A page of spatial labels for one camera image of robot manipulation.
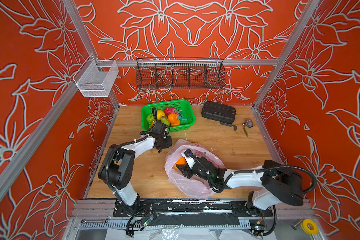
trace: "red wall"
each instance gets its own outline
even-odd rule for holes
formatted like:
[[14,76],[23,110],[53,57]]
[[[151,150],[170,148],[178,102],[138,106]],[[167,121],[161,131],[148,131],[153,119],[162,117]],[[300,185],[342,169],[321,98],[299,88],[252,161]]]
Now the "red wall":
[[[101,59],[151,56],[278,58],[307,1],[75,0]],[[251,104],[271,66],[226,68],[219,90],[140,90],[134,68],[120,68],[119,102],[144,105],[184,98]]]
[[[0,1],[0,173],[87,57],[61,0]],[[0,239],[62,237],[113,115],[76,93],[0,203]]]
[[328,238],[360,239],[360,1],[321,2],[260,113],[282,159],[316,175]]

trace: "black plastic box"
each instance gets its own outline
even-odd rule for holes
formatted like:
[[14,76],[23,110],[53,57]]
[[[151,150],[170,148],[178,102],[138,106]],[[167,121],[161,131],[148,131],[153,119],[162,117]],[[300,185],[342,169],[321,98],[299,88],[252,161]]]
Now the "black plastic box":
[[204,103],[202,116],[203,118],[232,124],[235,121],[236,109],[228,105],[208,101]]

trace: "wooden table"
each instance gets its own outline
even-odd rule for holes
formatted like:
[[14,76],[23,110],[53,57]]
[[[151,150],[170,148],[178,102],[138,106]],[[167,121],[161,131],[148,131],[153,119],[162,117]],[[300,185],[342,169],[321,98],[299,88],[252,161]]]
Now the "wooden table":
[[[120,108],[115,125],[107,142],[106,151],[112,144],[120,144],[139,137],[141,128],[141,106],[126,106]],[[232,127],[221,125],[217,121],[201,116],[202,106],[193,106],[196,122],[190,129],[171,132],[172,145],[179,139],[198,142],[210,152],[218,156],[229,169],[247,169],[260,166],[264,160],[271,159],[264,143],[260,130],[254,120],[252,111],[248,106],[235,106],[236,119],[233,123],[238,127],[234,132]],[[244,119],[250,118],[254,127],[246,129],[248,137],[243,130]],[[164,170],[165,156],[170,150],[163,149],[159,154],[156,149],[146,151],[135,159],[132,186],[141,198],[187,198],[175,185],[168,181]],[[247,198],[248,193],[256,187],[237,187],[224,190],[212,198]],[[114,198],[112,191],[97,174],[88,193],[88,198]]]

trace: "white mesh basket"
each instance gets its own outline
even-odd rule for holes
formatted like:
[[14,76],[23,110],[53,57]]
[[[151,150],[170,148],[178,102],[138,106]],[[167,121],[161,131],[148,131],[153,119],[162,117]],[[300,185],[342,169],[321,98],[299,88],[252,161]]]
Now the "white mesh basket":
[[119,73],[116,61],[108,71],[102,71],[97,62],[90,56],[73,77],[84,97],[107,97]]

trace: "plastic bag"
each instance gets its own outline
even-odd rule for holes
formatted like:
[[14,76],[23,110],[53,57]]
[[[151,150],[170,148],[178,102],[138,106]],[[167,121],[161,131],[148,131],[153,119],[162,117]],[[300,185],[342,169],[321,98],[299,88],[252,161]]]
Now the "plastic bag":
[[180,191],[188,197],[208,199],[210,196],[215,194],[215,192],[209,187],[206,180],[197,176],[193,176],[191,179],[188,179],[183,176],[180,170],[173,167],[182,157],[181,153],[186,149],[190,149],[197,157],[205,157],[208,161],[212,162],[215,167],[225,168],[223,162],[201,144],[179,139],[165,158],[164,168],[168,175],[169,182],[176,185],[178,189],[180,189]]

